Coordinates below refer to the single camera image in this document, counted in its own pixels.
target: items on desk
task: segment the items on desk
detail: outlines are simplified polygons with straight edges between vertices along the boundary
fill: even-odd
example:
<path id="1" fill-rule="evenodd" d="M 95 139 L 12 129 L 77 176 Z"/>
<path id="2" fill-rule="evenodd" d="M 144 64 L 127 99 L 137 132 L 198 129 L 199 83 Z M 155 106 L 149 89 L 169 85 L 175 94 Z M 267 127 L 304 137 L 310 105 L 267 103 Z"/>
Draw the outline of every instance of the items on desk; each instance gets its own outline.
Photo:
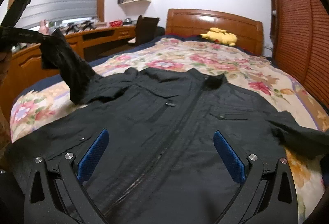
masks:
<path id="1" fill-rule="evenodd" d="M 132 23 L 132 19 L 131 18 L 126 18 L 123 21 L 123 25 L 131 25 L 131 23 Z"/>
<path id="2" fill-rule="evenodd" d="M 77 33 L 79 31 L 78 25 L 74 22 L 69 23 L 67 26 L 68 28 L 66 30 L 66 34 L 68 34 L 70 31 L 73 31 L 74 33 Z"/>
<path id="3" fill-rule="evenodd" d="M 91 21 L 84 21 L 83 23 L 81 23 L 79 28 L 82 29 L 83 31 L 85 31 L 87 28 L 89 28 L 89 30 L 91 30 L 91 29 L 95 30 L 96 26 Z"/>
<path id="4" fill-rule="evenodd" d="M 55 29 L 61 27 L 63 21 L 50 21 L 49 22 L 49 34 L 51 35 Z"/>
<path id="5" fill-rule="evenodd" d="M 113 27 L 120 27 L 122 26 L 123 21 L 122 20 L 117 20 L 117 21 L 112 21 L 109 22 L 109 25 L 113 28 Z"/>

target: bed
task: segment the bed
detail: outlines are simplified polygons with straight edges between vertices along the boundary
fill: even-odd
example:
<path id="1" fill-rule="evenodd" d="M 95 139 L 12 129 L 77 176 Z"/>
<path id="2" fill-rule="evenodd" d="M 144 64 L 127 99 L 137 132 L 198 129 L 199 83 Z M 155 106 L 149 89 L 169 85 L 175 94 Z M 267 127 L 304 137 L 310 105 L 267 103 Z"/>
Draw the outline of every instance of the bed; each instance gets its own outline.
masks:
<path id="1" fill-rule="evenodd" d="M 196 37 L 211 27 L 236 34 L 237 47 Z M 225 73 L 231 84 L 259 93 L 278 111 L 290 112 L 301 126 L 323 131 L 329 128 L 325 110 L 301 84 L 275 68 L 266 58 L 255 56 L 261 54 L 262 48 L 261 22 L 217 11 L 170 9 L 164 37 L 133 52 L 102 59 L 94 70 L 102 76 L 122 73 L 128 67 L 181 72 L 196 68 L 208 75 Z M 85 106 L 76 106 L 70 101 L 69 88 L 63 81 L 50 80 L 54 78 L 27 89 L 14 103 L 10 118 L 12 142 Z M 320 169 L 322 156 L 309 160 L 288 150 L 286 153 L 297 191 L 299 222 L 302 223 L 325 191 Z"/>

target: wooden wardrobe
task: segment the wooden wardrobe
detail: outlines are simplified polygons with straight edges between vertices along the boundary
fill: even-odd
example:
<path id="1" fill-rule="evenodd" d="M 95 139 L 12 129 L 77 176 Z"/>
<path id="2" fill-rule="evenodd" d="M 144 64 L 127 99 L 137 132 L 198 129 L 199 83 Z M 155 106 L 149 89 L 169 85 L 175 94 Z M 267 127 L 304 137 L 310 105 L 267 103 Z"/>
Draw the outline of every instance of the wooden wardrobe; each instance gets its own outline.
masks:
<path id="1" fill-rule="evenodd" d="M 276 63 L 329 108 L 329 16 L 325 8 L 320 0 L 272 0 L 272 9 Z"/>

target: black chair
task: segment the black chair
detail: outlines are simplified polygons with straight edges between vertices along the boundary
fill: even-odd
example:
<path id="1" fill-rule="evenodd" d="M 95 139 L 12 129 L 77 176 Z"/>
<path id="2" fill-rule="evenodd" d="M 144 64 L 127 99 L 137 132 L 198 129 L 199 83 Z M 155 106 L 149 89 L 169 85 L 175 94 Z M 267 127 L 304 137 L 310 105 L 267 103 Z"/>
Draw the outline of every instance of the black chair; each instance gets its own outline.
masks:
<path id="1" fill-rule="evenodd" d="M 129 44 L 139 46 L 141 44 L 150 42 L 154 39 L 154 34 L 160 18 L 147 18 L 139 16 L 136 23 L 136 37 L 128 41 Z"/>

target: zipper pull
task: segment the zipper pull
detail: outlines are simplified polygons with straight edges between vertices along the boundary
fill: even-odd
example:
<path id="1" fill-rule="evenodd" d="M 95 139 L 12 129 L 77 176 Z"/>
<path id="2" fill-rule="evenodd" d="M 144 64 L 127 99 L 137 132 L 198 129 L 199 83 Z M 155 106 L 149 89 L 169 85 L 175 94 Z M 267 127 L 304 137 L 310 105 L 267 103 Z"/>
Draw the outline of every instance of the zipper pull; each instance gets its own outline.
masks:
<path id="1" fill-rule="evenodd" d="M 170 106 L 170 107 L 175 107 L 176 106 L 176 104 L 173 104 L 173 103 L 170 103 L 170 102 L 166 102 L 166 105 Z"/>

